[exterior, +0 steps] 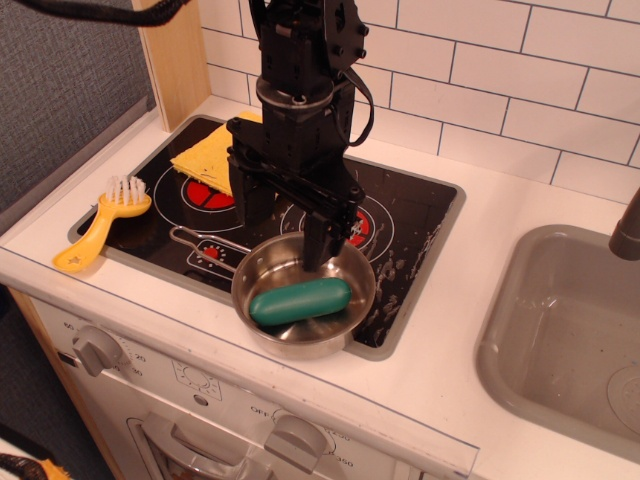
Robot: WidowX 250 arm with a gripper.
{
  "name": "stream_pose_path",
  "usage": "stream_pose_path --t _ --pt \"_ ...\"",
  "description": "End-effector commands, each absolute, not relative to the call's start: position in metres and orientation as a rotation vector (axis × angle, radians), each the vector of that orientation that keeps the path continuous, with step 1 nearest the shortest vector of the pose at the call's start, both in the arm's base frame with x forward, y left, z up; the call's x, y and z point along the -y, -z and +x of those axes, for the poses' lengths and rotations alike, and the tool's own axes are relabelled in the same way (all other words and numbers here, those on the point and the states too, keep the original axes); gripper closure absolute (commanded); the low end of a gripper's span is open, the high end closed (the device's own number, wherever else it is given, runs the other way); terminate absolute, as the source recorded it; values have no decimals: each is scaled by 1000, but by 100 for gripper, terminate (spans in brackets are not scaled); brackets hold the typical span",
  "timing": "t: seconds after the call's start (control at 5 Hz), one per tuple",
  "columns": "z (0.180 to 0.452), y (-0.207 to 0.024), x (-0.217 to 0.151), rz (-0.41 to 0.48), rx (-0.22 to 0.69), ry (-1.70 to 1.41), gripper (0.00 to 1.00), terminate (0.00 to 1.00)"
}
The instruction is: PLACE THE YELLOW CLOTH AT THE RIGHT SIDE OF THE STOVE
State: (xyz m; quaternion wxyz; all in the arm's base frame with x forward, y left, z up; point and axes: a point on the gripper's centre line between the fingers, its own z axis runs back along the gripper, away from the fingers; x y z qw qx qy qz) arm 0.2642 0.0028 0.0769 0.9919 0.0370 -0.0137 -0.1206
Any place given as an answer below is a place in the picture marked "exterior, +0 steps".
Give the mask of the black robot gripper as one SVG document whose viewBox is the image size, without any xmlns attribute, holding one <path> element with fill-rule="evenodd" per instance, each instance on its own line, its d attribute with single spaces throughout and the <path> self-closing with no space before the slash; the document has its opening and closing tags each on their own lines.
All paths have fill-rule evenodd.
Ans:
<svg viewBox="0 0 640 480">
<path fill-rule="evenodd" d="M 260 224 L 278 195 L 306 212 L 303 268 L 316 272 L 340 254 L 364 191 L 344 164 L 356 88 L 337 86 L 320 101 L 274 90 L 262 120 L 227 123 L 229 179 L 238 219 Z"/>
</svg>

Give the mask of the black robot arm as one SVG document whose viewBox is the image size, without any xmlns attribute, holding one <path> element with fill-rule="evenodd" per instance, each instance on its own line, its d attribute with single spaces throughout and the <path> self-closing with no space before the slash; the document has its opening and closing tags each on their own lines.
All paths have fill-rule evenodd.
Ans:
<svg viewBox="0 0 640 480">
<path fill-rule="evenodd" d="M 303 266 L 312 272 L 349 238 L 363 188 L 344 165 L 355 94 L 370 94 L 354 71 L 368 27 L 352 1 L 253 1 L 261 52 L 260 122 L 236 117 L 229 180 L 242 224 L 265 221 L 282 196 L 303 210 Z"/>
</svg>

